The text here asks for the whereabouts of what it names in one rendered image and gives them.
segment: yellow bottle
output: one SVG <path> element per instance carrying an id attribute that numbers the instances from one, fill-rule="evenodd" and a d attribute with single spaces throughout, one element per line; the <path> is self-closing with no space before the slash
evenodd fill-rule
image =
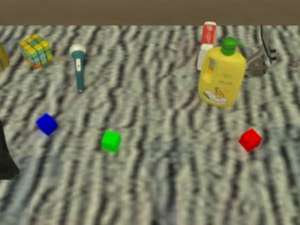
<path id="1" fill-rule="evenodd" d="M 246 59 L 235 50 L 244 45 L 226 37 L 222 46 L 210 49 L 203 61 L 198 92 L 200 99 L 222 108 L 236 101 L 246 71 Z"/>

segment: striped surface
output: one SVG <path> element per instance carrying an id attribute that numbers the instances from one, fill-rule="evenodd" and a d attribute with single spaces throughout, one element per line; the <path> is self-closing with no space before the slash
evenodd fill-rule
<path id="1" fill-rule="evenodd" d="M 232 108 L 197 95 L 198 27 L 0 27 L 11 66 L 0 73 L 0 118 L 21 169 L 0 181 L 1 225 L 299 225 L 299 27 L 268 27 L 279 60 L 244 80 Z M 258 49 L 256 27 L 218 27 Z M 32 70 L 18 41 L 39 33 L 54 62 Z M 72 43 L 87 46 L 76 91 Z M 49 113 L 50 138 L 36 119 Z M 238 138 L 263 136 L 254 154 Z M 105 130 L 118 155 L 101 151 Z"/>

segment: gray metal object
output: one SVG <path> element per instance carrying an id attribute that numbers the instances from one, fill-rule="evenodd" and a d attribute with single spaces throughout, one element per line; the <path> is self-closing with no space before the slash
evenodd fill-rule
<path id="1" fill-rule="evenodd" d="M 260 26 L 260 37 L 262 39 L 262 45 L 259 50 L 246 58 L 247 69 L 245 75 L 249 77 L 262 76 L 267 72 L 268 67 L 263 60 L 264 54 L 268 57 L 271 64 L 277 59 L 276 56 L 274 56 L 276 50 L 270 46 L 268 37 L 266 36 L 262 25 Z"/>

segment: rubik's cube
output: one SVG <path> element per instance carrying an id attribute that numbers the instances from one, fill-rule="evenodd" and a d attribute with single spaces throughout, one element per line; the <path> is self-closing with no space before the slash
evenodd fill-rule
<path id="1" fill-rule="evenodd" d="M 21 41 L 19 45 L 24 59 L 34 68 L 40 68 L 53 60 L 49 43 L 38 34 Z"/>
<path id="2" fill-rule="evenodd" d="M 9 59 L 5 53 L 2 43 L 0 43 L 0 71 L 9 66 Z"/>

